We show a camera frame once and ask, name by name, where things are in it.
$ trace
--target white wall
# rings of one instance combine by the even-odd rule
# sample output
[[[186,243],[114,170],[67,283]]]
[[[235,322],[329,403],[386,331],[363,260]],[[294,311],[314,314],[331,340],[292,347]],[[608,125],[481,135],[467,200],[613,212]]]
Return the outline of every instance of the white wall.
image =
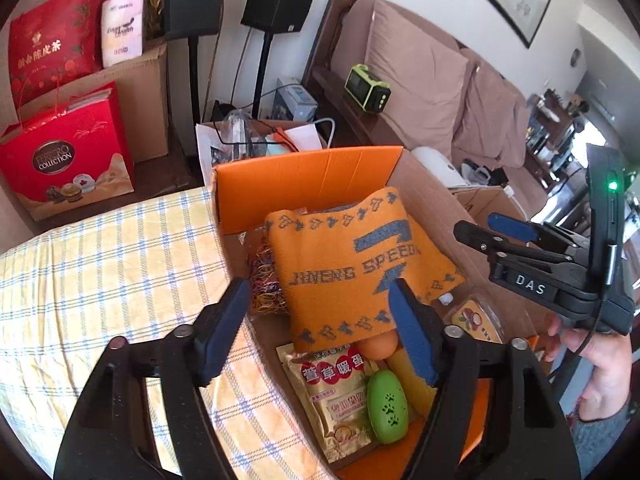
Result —
[[[590,7],[603,17],[606,22],[620,31],[636,48],[640,49],[640,37],[631,20],[618,0],[584,0],[584,5]]]
[[[29,4],[44,0],[24,0],[22,10]],[[239,25],[246,0],[225,0],[218,59],[216,61],[212,99],[228,101],[231,95],[236,66],[246,35]],[[542,26],[530,49],[522,44],[511,27],[487,0],[392,0],[423,15],[444,28],[460,41],[476,50],[510,79],[520,91],[529,96],[542,92],[544,83],[561,94],[574,91],[585,72],[584,60],[571,68],[569,60],[575,48],[582,48],[577,17],[582,0],[552,0]],[[322,19],[327,0],[314,0],[305,26],[298,34],[283,34],[274,38],[267,67],[264,91],[273,89],[279,75],[302,76],[306,59]],[[200,98],[204,99],[210,56],[215,38],[200,41]],[[236,90],[236,105],[252,101],[255,72],[260,58],[262,33],[254,32],[244,60]],[[0,52],[6,52],[4,31],[0,34]],[[186,151],[194,152],[191,132],[191,109],[187,74],[186,41],[170,46],[170,87],[174,123],[183,139]],[[0,103],[11,103],[6,70],[0,75]],[[267,99],[263,105],[268,106]],[[0,121],[11,110],[2,111]]]

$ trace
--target red box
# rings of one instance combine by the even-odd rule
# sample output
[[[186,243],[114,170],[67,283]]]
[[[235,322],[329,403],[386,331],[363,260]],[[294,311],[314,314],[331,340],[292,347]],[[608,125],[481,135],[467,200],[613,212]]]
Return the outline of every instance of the red box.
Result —
[[[11,22],[9,78],[16,108],[102,69],[104,1],[49,0]]]
[[[115,84],[10,126],[0,170],[36,221],[133,192]]]

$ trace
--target food packet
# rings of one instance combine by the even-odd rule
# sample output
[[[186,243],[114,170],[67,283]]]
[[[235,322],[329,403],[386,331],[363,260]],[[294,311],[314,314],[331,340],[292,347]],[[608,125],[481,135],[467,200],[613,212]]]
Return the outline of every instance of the food packet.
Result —
[[[450,322],[469,332],[475,339],[502,343],[504,335],[500,320],[487,302],[472,294],[465,303],[450,315]]]
[[[330,463],[374,442],[367,380],[378,371],[375,363],[350,345],[308,354],[296,354],[293,344],[276,350]]]

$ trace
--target paper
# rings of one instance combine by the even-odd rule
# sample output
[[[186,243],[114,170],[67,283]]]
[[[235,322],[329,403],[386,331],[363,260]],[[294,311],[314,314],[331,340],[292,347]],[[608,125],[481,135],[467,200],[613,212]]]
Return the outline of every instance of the paper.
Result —
[[[202,170],[202,178],[204,185],[211,185],[211,167],[212,156],[211,148],[222,149],[222,143],[218,138],[215,129],[204,124],[196,124],[196,141],[198,143],[198,159],[200,160],[200,169]]]
[[[312,152],[322,150],[320,137],[314,124],[303,124],[297,128],[287,130],[289,139],[293,141],[300,152]]]

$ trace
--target wooden armrest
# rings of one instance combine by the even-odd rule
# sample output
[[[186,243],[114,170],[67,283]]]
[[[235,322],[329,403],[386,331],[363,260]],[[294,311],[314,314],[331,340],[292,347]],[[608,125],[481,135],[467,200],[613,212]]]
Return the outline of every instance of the wooden armrest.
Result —
[[[322,87],[324,96],[342,114],[363,144],[403,146],[398,134],[379,114],[364,112],[344,89],[344,81],[329,69],[315,66],[313,79]]]

